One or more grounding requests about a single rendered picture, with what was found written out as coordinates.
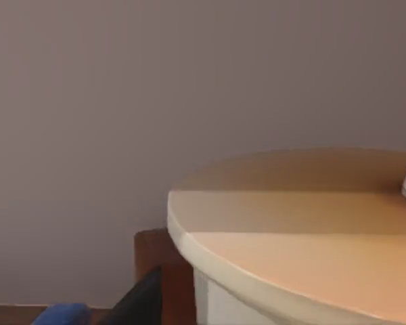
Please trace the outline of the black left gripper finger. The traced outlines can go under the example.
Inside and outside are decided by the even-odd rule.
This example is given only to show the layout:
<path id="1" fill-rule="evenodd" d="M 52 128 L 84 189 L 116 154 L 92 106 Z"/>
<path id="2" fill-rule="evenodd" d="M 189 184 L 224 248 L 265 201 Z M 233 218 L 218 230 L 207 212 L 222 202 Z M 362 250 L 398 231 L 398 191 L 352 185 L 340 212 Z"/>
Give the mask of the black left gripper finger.
<path id="1" fill-rule="evenodd" d="M 161 325 L 162 269 L 155 267 L 97 325 Z"/>

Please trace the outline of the dark brown wooden block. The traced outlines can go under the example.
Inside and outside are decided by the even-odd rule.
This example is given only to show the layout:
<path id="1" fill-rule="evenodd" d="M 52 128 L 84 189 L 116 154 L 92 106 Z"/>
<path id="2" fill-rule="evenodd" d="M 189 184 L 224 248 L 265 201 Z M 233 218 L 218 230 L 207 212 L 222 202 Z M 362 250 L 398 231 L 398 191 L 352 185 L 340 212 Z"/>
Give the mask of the dark brown wooden block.
<path id="1" fill-rule="evenodd" d="M 134 235 L 134 276 L 161 269 L 161 325 L 197 325 L 192 266 L 179 254 L 165 228 Z"/>

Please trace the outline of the blue object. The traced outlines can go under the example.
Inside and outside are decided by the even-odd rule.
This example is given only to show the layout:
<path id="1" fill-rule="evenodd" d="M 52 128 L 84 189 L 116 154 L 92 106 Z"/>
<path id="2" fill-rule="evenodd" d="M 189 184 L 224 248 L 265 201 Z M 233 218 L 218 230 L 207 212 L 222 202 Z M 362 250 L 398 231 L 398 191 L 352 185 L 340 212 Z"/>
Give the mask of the blue object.
<path id="1" fill-rule="evenodd" d="M 47 307 L 31 325 L 90 325 L 91 316 L 84 303 L 59 303 Z"/>

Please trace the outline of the round beige stand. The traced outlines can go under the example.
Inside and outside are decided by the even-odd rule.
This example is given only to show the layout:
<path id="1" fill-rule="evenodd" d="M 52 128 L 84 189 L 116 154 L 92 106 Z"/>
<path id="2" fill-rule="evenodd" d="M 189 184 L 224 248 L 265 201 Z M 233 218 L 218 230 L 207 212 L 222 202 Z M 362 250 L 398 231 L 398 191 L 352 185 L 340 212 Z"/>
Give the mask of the round beige stand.
<path id="1" fill-rule="evenodd" d="M 406 152 L 277 150 L 214 162 L 168 194 L 168 231 L 209 280 L 269 317 L 406 325 Z"/>

